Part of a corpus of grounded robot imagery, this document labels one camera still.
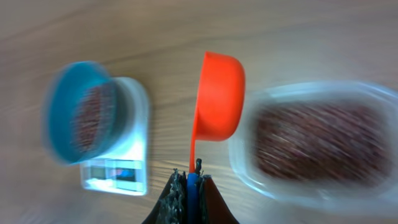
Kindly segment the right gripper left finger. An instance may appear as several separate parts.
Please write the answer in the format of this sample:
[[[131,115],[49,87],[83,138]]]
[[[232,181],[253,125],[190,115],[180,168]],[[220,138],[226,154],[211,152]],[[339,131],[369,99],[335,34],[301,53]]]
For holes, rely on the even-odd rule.
[[[174,169],[158,201],[142,224],[187,223],[187,176]]]

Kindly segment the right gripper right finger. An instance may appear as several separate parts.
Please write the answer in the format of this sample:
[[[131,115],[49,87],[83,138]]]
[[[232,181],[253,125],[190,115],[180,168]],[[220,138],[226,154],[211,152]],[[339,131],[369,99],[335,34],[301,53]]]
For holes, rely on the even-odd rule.
[[[211,175],[201,173],[201,160],[196,160],[198,180],[198,222],[201,224],[239,224],[229,210]]]

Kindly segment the red measuring scoop blue handle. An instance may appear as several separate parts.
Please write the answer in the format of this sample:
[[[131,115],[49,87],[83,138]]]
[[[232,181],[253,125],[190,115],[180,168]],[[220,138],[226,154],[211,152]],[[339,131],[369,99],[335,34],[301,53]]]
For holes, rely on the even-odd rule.
[[[224,141],[235,132],[243,109],[245,73],[232,56],[205,52],[197,90],[187,178],[187,222],[198,222],[195,143]]]

